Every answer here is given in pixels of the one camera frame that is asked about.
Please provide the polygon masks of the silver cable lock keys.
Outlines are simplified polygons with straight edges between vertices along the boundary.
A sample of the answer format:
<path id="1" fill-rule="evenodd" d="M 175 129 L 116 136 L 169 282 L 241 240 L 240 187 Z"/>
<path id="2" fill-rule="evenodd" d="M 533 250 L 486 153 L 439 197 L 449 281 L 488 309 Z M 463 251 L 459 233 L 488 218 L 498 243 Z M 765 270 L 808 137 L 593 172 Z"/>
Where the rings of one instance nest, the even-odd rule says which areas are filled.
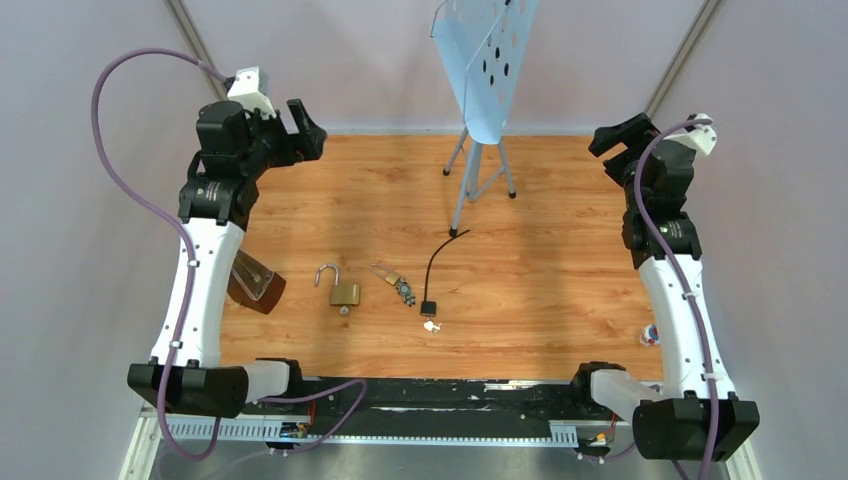
<path id="1" fill-rule="evenodd" d="M 442 324 L 441 324 L 441 323 L 436 323 L 436 322 L 434 322 L 433 320 L 427 320 L 427 321 L 425 321 L 425 322 L 424 322 L 423 327 L 424 327 L 424 328 L 425 328 L 428 332 L 430 332 L 431 334 L 435 335 L 436 333 L 438 333 L 438 332 L 441 330 L 441 328 L 442 328 Z"/>

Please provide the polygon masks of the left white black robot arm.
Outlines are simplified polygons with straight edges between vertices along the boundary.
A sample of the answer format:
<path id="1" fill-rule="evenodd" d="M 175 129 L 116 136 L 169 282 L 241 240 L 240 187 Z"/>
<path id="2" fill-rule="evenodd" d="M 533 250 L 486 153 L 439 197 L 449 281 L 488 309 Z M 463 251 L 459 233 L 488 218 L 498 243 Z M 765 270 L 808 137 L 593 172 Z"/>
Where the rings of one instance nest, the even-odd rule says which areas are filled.
<path id="1" fill-rule="evenodd" d="M 178 269 L 159 338 L 145 363 L 130 365 L 128 386 L 168 413 L 235 418 L 245 405 L 268 397 L 283 413 L 298 411 L 306 386 L 289 375 L 285 359 L 220 363 L 220 327 L 231 271 L 270 168 L 321 157 L 326 131 L 299 99 L 287 107 L 297 132 L 278 113 L 264 116 L 237 101 L 208 104 L 196 122 L 200 148 L 179 192 Z"/>

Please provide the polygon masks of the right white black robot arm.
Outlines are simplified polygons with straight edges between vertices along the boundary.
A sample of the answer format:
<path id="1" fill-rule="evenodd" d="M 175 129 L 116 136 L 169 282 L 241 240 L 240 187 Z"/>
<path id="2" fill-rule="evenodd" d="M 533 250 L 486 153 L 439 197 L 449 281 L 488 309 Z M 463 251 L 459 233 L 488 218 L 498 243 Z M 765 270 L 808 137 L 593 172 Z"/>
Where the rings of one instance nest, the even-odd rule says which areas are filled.
<path id="1" fill-rule="evenodd" d="M 596 129 L 589 144 L 624 192 L 623 243 L 650 299 L 663 380 L 654 390 L 620 365 L 588 362 L 573 377 L 571 403 L 584 417 L 608 411 L 629 423 L 650 460 L 727 461 L 760 423 L 719 353 L 703 297 L 703 250 L 684 209 L 695 163 L 716 143 L 707 114 L 661 130 L 640 113 Z"/>

